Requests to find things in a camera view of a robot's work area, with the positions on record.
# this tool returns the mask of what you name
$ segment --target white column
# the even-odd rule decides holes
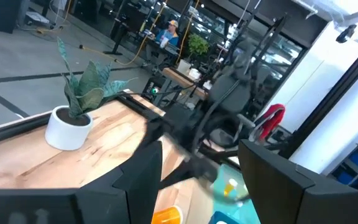
[[[290,161],[320,174],[356,136],[358,81],[295,151]]]

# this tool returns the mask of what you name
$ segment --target concrete floor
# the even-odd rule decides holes
[[[141,58],[130,65],[120,65],[109,57],[79,49],[82,44],[98,51],[111,50],[114,42],[74,17],[69,16],[68,20],[70,25],[59,33],[42,35],[34,30],[20,29],[13,34],[0,32],[0,124],[67,104],[63,94],[64,80],[58,76],[67,70],[57,50],[56,36],[66,43],[68,62],[74,72],[83,71],[89,60],[103,64],[112,62],[113,68],[129,69],[111,72],[110,79],[137,77],[127,87],[134,92],[143,90],[150,74],[139,68],[143,62]],[[119,61],[128,62],[134,57],[122,47],[119,51],[124,54],[117,57]],[[55,77],[43,77],[54,73]]]

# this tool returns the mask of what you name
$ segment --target black metal frame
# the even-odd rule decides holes
[[[284,158],[289,159],[357,80],[358,58],[349,69],[347,69],[345,74],[339,79],[319,105],[311,112],[299,129],[293,133],[289,146],[286,149],[281,150],[279,154]]]
[[[115,98],[110,99],[109,101],[117,100],[118,102],[122,103],[123,105],[127,106],[131,110],[135,111],[139,115],[143,116],[146,119],[154,118],[156,114],[148,107],[146,107],[141,102],[137,101],[132,97],[130,94],[126,94],[122,92],[118,94]],[[33,118],[25,119],[23,121],[13,123],[7,126],[3,126],[0,128],[0,141],[3,141],[8,138],[12,138],[17,136],[18,134],[23,134],[28,131],[31,131],[35,128],[39,128],[44,126],[48,123],[50,117],[50,113],[45,113],[40,116],[36,116]],[[200,153],[204,154],[214,162],[218,164],[228,164],[233,168],[240,170],[239,164],[231,161],[229,156],[236,156],[232,154],[227,154],[223,152],[217,152],[214,149],[211,149],[209,146],[203,144],[200,148]]]

